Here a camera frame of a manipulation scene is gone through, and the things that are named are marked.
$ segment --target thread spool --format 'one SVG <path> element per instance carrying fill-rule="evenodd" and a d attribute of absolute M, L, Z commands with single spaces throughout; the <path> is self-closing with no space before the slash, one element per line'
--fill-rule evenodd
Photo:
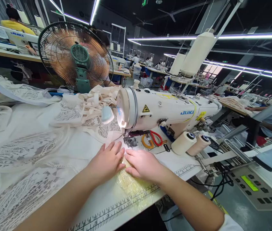
<path fill-rule="evenodd" d="M 196 143 L 194 134 L 183 132 L 171 145 L 172 150 L 178 155 L 184 155 Z"/>
<path fill-rule="evenodd" d="M 196 143 L 187 150 L 187 153 L 190 156 L 198 155 L 200 151 L 202 151 L 209 145 L 210 145 L 209 137 L 205 135 L 197 136 Z"/>

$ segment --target hand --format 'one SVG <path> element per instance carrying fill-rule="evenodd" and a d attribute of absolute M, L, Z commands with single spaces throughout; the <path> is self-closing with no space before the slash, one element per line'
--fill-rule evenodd
<path fill-rule="evenodd" d="M 121 149 L 121 145 L 121 141 L 116 144 L 112 142 L 105 149 L 105 144 L 103 144 L 96 156 L 84 169 L 85 174 L 90 176 L 90 181 L 95 187 L 105 183 L 125 167 L 125 164 L 119 163 L 125 151 L 124 148 Z"/>
<path fill-rule="evenodd" d="M 163 173 L 169 171 L 169 169 L 159 163 L 156 157 L 150 152 L 128 149 L 126 153 L 125 159 L 132 164 L 133 167 L 128 167 L 125 171 L 134 177 L 158 184 L 163 178 Z"/>

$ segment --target yellow label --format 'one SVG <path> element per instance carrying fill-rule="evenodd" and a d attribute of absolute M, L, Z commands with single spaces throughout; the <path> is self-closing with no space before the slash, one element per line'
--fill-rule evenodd
<path fill-rule="evenodd" d="M 252 191 L 258 191 L 258 188 L 246 176 L 241 176 L 241 178 L 251 188 Z"/>
<path fill-rule="evenodd" d="M 150 112 L 149 108 L 147 105 L 144 106 L 142 112 Z"/>
<path fill-rule="evenodd" d="M 165 94 L 157 94 L 162 98 L 167 98 L 167 99 L 177 99 L 175 96 L 173 95 L 165 95 Z"/>
<path fill-rule="evenodd" d="M 206 114 L 206 112 L 201 112 L 200 115 L 198 116 L 198 118 L 196 118 L 196 120 L 200 120 L 205 114 Z"/>

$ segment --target plastic bin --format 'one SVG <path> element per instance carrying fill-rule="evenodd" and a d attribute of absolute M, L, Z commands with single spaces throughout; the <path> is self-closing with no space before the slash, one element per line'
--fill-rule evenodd
<path fill-rule="evenodd" d="M 133 79 L 139 80 L 140 74 L 133 72 Z"/>

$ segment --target warning label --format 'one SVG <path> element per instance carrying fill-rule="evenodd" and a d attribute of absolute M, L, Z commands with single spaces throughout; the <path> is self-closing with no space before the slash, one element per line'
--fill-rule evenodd
<path fill-rule="evenodd" d="M 142 112 L 150 112 L 149 108 L 147 105 L 144 106 Z"/>

